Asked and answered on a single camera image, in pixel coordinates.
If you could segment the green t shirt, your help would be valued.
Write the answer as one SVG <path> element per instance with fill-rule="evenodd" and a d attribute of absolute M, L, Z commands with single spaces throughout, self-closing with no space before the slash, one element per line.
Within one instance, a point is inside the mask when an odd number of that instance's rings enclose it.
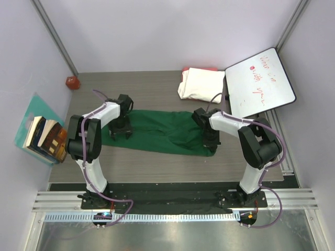
<path fill-rule="evenodd" d="M 212 157 L 215 150 L 203 144 L 203 132 L 188 111 L 133 110 L 129 114 L 132 135 L 111 138 L 102 128 L 102 145 L 165 154 Z"/>

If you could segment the white dry-erase board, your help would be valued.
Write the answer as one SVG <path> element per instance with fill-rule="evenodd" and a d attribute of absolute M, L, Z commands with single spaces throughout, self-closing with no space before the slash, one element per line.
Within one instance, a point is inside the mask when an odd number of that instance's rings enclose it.
<path fill-rule="evenodd" d="M 275 48 L 225 70 L 231 114 L 246 118 L 296 101 L 296 94 Z"/>

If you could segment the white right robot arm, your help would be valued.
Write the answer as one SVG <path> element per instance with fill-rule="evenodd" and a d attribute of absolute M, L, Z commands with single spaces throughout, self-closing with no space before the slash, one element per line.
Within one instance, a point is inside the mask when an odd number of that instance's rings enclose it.
<path fill-rule="evenodd" d="M 273 166 L 283 143 L 266 119 L 237 118 L 219 109 L 195 110 L 192 119 L 203 131 L 203 145 L 215 152 L 220 145 L 220 132 L 235 136 L 240 141 L 243 157 L 247 163 L 242 179 L 237 185 L 238 204 L 247 207 L 261 191 L 264 173 Z"/>

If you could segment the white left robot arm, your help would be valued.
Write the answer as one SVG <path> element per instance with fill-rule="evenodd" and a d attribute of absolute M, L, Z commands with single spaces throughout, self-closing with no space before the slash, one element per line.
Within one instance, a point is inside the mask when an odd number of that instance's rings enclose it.
<path fill-rule="evenodd" d="M 132 109 L 133 100 L 121 94 L 117 99 L 106 98 L 100 107 L 85 115 L 70 118 L 66 150 L 81 168 L 86 181 L 85 193 L 78 196 L 82 199 L 82 206 L 104 209 L 113 202 L 99 161 L 102 128 L 107 127 L 113 140 L 119 134 L 129 139 L 132 135 L 129 119 Z"/>

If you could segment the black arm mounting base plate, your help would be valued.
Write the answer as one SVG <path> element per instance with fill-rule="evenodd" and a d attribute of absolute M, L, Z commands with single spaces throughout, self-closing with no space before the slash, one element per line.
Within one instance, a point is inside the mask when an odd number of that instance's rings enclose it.
<path fill-rule="evenodd" d="M 121 213 L 134 201 L 131 213 L 192 214 L 224 212 L 230 208 L 265 208 L 264 192 L 243 195 L 236 182 L 111 183 L 103 194 L 108 201 L 86 189 L 85 184 L 51 184 L 52 192 L 74 192 L 82 209 L 114 209 Z"/>

